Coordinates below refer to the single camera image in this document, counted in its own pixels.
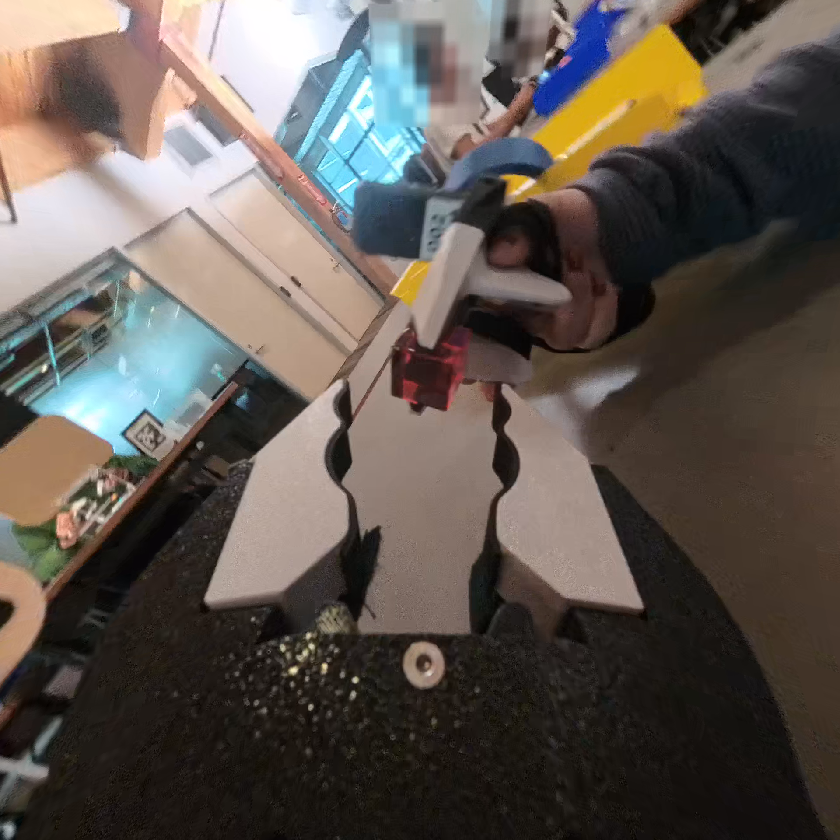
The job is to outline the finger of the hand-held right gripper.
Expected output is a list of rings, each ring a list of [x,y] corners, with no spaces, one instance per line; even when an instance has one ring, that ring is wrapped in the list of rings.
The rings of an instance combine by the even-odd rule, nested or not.
[[[411,326],[422,349],[433,350],[441,339],[484,239],[479,227],[467,224],[451,224],[443,234],[410,305]]]
[[[532,363],[517,351],[496,341],[470,341],[466,351],[464,381],[521,385],[532,378]]]

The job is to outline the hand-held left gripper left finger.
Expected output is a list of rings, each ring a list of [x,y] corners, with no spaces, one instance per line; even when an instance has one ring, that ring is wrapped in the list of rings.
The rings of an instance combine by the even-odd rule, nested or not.
[[[357,623],[382,546],[343,484],[352,465],[350,387],[333,383],[253,458],[203,603],[267,606],[292,632],[342,604]]]

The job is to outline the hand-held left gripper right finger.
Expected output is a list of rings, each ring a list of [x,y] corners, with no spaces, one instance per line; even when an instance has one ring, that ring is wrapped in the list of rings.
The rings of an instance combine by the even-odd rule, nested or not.
[[[469,575],[471,629],[486,632],[502,603],[527,609],[539,638],[554,637],[573,611],[643,616],[590,461],[507,385],[491,427],[500,488]]]

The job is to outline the red translucent cube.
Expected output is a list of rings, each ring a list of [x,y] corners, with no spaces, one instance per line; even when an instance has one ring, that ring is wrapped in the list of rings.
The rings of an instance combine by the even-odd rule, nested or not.
[[[433,349],[420,346],[415,330],[404,329],[391,354],[391,393],[415,414],[446,412],[465,377],[471,331],[452,329]]]

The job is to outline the blue tape roll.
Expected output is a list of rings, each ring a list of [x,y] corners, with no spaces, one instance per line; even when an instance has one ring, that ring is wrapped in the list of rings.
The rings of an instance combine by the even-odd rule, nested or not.
[[[444,190],[458,193],[470,189],[481,178],[524,175],[535,178],[554,163],[552,154],[528,137],[505,137],[477,146],[453,164]]]

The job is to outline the yellow plastic bin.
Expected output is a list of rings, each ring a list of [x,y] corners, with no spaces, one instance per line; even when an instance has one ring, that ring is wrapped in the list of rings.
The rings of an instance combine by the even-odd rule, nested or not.
[[[617,146],[635,144],[671,128],[704,95],[699,65],[664,25],[609,62],[555,112],[534,141],[554,157],[541,175],[504,175],[512,203],[546,196],[571,186],[593,160]],[[414,262],[394,288],[410,304],[427,273]]]

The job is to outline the person's right forearm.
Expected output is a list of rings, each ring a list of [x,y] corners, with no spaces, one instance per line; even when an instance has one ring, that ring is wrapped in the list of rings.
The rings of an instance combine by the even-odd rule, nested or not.
[[[571,186],[594,212],[618,289],[611,343],[653,310],[678,264],[797,223],[838,234],[839,34],[787,49],[747,87],[703,101],[677,128],[593,161]]]

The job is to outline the person's right hand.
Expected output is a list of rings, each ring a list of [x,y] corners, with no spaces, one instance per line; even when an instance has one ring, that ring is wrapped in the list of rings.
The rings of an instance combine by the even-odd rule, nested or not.
[[[561,284],[570,299],[549,310],[510,304],[505,311],[551,350],[591,350],[616,327],[618,289],[601,249],[594,202],[565,188],[511,203],[489,231],[486,256],[498,270],[531,270]]]

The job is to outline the wooden work table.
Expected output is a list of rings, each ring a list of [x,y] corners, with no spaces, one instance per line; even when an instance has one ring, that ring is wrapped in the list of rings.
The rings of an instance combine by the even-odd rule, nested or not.
[[[140,509],[151,492],[163,486],[165,478],[183,461],[190,450],[194,448],[196,441],[200,438],[206,426],[237,395],[239,388],[239,383],[230,382],[222,389],[219,396],[213,400],[201,419],[173,447],[170,453],[158,463],[140,484],[139,488],[101,527],[98,535],[80,549],[67,566],[50,583],[45,585],[44,597],[48,604],[57,598],[59,593],[62,592],[80,569],[102,551],[114,533]]]

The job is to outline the clear plastic container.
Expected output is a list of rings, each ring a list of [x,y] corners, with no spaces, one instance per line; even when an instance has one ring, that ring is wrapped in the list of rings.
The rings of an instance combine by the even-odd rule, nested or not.
[[[213,399],[201,389],[195,389],[185,398],[184,403],[174,412],[171,422],[186,429],[194,427],[209,411]]]

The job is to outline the black white tag sign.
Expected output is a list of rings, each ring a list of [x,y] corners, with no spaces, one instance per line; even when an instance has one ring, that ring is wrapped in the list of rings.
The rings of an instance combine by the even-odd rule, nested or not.
[[[147,409],[123,429],[122,437],[140,454],[156,461],[168,456],[175,445],[172,431]]]

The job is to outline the beige rounded panel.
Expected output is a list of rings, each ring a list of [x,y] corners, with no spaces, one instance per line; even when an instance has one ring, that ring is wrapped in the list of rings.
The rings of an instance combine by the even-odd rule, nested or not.
[[[113,455],[110,442],[64,416],[40,416],[1,449],[1,514],[21,526],[52,519]]]

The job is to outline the blue plastic bin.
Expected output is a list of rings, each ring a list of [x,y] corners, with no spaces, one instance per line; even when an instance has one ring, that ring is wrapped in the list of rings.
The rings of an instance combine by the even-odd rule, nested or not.
[[[635,2],[589,2],[574,21],[574,37],[560,62],[545,71],[532,100],[534,111],[549,118],[571,100],[610,61],[608,42]]]

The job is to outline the wall vent grille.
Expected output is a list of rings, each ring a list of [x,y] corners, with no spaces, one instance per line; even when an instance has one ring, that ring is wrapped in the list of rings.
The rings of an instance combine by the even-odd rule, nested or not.
[[[164,132],[164,147],[189,170],[214,158],[214,153],[184,124],[176,124]]]

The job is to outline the curved plywood frame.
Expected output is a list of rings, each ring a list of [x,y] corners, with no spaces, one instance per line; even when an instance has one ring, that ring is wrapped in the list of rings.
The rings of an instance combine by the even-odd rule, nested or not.
[[[1,563],[1,684],[21,664],[46,618],[43,585],[25,569]]]

